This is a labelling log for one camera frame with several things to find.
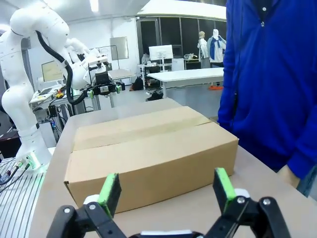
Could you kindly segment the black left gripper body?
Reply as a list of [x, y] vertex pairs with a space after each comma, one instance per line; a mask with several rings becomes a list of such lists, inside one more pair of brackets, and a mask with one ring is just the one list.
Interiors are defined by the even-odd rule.
[[117, 90], [117, 85], [111, 81], [108, 72], [96, 73], [95, 83], [92, 88], [93, 95], [108, 95]]

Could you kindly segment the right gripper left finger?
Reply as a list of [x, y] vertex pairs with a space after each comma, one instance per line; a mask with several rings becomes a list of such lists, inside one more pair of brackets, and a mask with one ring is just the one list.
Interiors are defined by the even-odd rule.
[[63, 205], [56, 211], [47, 233], [48, 238], [83, 238], [96, 232], [101, 238], [124, 238], [126, 235], [113, 220], [121, 194], [119, 174], [109, 174], [97, 201], [75, 209]]

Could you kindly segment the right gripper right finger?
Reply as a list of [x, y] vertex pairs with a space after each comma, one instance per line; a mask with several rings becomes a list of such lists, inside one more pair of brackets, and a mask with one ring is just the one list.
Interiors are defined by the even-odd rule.
[[221, 216], [205, 234], [206, 238], [232, 238], [240, 226], [249, 227], [257, 238], [291, 237], [273, 197], [262, 197], [254, 201], [238, 195], [224, 168], [214, 170], [212, 187]]

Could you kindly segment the person's left hand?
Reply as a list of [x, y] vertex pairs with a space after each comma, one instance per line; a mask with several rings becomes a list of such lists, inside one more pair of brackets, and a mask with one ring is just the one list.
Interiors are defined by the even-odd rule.
[[297, 188], [300, 182], [300, 178], [298, 178], [291, 170], [290, 168], [285, 165], [283, 166], [277, 174], [282, 178], [283, 181], [285, 181], [287, 184], [291, 185], [294, 188]]

